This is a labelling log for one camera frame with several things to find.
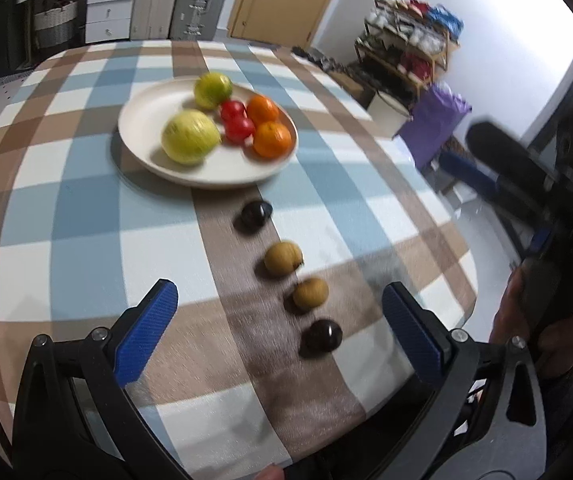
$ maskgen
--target plate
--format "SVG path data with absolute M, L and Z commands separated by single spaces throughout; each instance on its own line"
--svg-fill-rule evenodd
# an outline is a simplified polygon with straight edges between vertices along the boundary
M 284 157 L 266 160 L 255 154 L 250 145 L 241 147 L 226 139 L 197 166 L 183 166 L 171 160 L 162 149 L 162 130 L 179 111 L 198 108 L 193 98 L 197 77 L 181 77 L 156 83 L 137 93 L 122 107 L 118 119 L 120 137 L 135 157 L 153 173 L 189 187 L 222 189 L 244 187 L 265 180 L 282 170 L 297 150 L 297 129 L 291 117 L 279 107 L 279 121 L 293 137 L 291 151 Z M 257 95 L 240 85 L 233 85 L 231 99 L 247 103 Z M 218 111 L 207 113 L 220 133 L 224 124 Z

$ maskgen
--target red shoe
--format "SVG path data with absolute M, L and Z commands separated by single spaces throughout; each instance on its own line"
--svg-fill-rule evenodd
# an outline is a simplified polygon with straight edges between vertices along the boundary
M 425 84 L 431 78 L 431 64 L 426 59 L 414 56 L 413 68 L 409 79 L 418 85 Z
M 431 6 L 426 2 L 420 2 L 419 0 L 409 0 L 409 10 L 417 13 L 420 18 L 431 10 Z
M 406 73 L 413 68 L 413 56 L 404 52 L 397 68 L 401 73 L 406 75 Z

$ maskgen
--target orange fruit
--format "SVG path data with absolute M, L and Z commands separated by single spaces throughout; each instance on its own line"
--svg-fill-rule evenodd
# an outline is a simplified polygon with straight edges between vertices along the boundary
M 293 146 L 289 129 L 274 121 L 260 124 L 253 136 L 253 149 L 265 158 L 278 158 L 286 155 Z
M 247 117 L 256 128 L 262 123 L 277 121 L 279 116 L 278 105 L 264 95 L 253 96 L 247 103 Z

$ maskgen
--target purple bag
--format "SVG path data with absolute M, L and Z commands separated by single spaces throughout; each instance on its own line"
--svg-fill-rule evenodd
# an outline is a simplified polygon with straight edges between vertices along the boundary
M 416 168 L 423 168 L 453 135 L 455 127 L 472 110 L 462 97 L 437 84 L 429 86 L 413 108 L 413 120 L 398 132 L 409 147 Z

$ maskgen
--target checkered tablecloth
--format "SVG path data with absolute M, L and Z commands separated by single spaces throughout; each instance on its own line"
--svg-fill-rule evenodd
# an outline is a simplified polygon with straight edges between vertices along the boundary
M 191 190 L 149 173 L 122 145 L 116 124 L 131 96 L 206 70 L 291 115 L 297 157 L 275 178 Z M 124 42 L 42 63 L 0 115 L 0 420 L 9 437 L 31 340 L 111 326 L 158 278 L 177 284 L 180 305 L 127 390 L 195 478 L 289 463 L 365 420 L 412 371 L 381 315 L 384 286 L 401 280 L 449 328 L 471 314 L 477 287 L 449 214 L 376 130 L 332 79 L 285 50 Z M 272 221 L 244 237 L 231 221 L 259 196 L 273 204 Z M 297 277 L 264 282 L 254 267 L 279 239 L 297 242 L 305 264 Z M 329 300 L 292 316 L 284 295 L 311 274 L 327 280 Z M 301 331 L 319 317 L 339 322 L 345 339 L 303 361 Z

